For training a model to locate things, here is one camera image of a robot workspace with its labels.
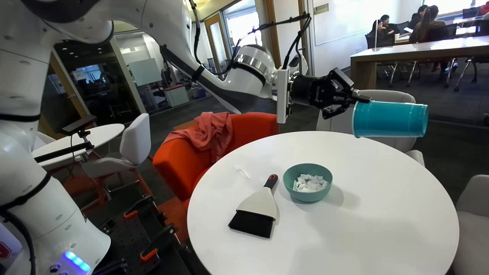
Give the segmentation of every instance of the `blue led light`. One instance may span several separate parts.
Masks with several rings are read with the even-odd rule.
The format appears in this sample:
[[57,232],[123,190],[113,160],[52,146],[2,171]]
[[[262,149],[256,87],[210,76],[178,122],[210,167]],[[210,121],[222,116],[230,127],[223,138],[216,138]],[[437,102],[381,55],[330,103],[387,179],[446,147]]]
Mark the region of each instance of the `blue led light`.
[[80,268],[83,270],[83,271],[89,271],[90,270],[90,266],[87,264],[87,263],[83,263]]
[[73,260],[73,263],[75,265],[82,265],[83,264],[83,260],[80,259],[80,257],[76,257],[74,260]]
[[66,258],[68,258],[70,260],[73,260],[76,257],[75,253],[73,253],[71,251],[65,252],[65,256],[66,256]]

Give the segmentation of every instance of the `sugar cubes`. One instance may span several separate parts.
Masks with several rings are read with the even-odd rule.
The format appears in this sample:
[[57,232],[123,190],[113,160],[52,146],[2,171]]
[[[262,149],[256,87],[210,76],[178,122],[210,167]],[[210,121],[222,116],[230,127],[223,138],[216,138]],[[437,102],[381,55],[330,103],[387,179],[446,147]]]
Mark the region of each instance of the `sugar cubes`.
[[303,193],[312,193],[323,190],[328,184],[329,182],[325,181],[322,176],[301,174],[301,176],[294,181],[293,190]]

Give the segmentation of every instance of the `pink towel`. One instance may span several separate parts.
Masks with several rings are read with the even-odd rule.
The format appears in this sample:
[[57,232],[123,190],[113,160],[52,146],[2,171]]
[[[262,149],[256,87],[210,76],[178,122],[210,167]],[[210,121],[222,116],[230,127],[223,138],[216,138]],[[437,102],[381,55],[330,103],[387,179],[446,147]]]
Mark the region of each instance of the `pink towel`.
[[200,151],[211,150],[211,161],[215,163],[225,155],[226,148],[233,138],[231,115],[228,112],[203,112],[194,120],[199,125],[198,128],[173,131],[163,143],[175,138],[184,138]]

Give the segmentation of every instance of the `white chair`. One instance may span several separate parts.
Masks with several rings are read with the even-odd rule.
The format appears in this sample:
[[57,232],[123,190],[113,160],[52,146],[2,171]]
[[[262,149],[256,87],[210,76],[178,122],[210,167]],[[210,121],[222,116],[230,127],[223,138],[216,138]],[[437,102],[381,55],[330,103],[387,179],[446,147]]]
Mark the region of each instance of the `white chair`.
[[459,246],[453,270],[456,275],[489,274],[489,176],[472,177],[457,205]]
[[[387,101],[387,102],[407,102],[416,103],[414,97],[408,93],[386,90],[363,90],[362,95],[370,96],[372,100]],[[330,119],[323,119],[321,111],[317,119],[317,131],[332,131],[352,134],[352,115],[353,106],[348,108],[344,113]],[[423,154],[418,150],[411,150],[416,142],[415,137],[369,137],[370,139],[389,145],[399,151],[406,153],[408,156],[415,159],[424,166]]]
[[[148,157],[150,149],[151,135],[149,115],[141,114],[122,134],[122,141],[119,148],[119,152],[122,155],[121,158],[101,158],[82,164],[82,169],[85,174],[91,178],[97,186],[99,196],[98,202],[100,204],[105,202],[105,196],[107,196],[109,200],[111,199],[111,191],[104,185],[103,180],[122,171],[133,172],[137,178],[137,181],[134,183],[139,183],[139,186],[146,194],[152,194],[151,190],[136,170],[136,168],[138,168]],[[124,185],[117,189],[124,188],[128,185]]]
[[[55,141],[54,138],[44,133],[37,132],[36,139],[34,140],[34,150],[39,149],[44,145],[50,144],[53,141]],[[80,163],[82,160],[83,159],[81,156],[75,156],[75,163]],[[58,163],[44,166],[43,168],[46,171],[57,172],[58,170],[66,168],[68,165],[73,165],[73,159],[64,160]]]

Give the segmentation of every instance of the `blue cup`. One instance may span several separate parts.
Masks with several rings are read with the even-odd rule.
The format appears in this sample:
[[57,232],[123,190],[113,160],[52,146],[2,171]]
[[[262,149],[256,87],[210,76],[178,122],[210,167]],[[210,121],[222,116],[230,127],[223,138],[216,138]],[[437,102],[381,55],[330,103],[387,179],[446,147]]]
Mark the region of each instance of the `blue cup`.
[[355,137],[423,137],[428,124],[424,104],[370,101],[355,104],[352,130]]

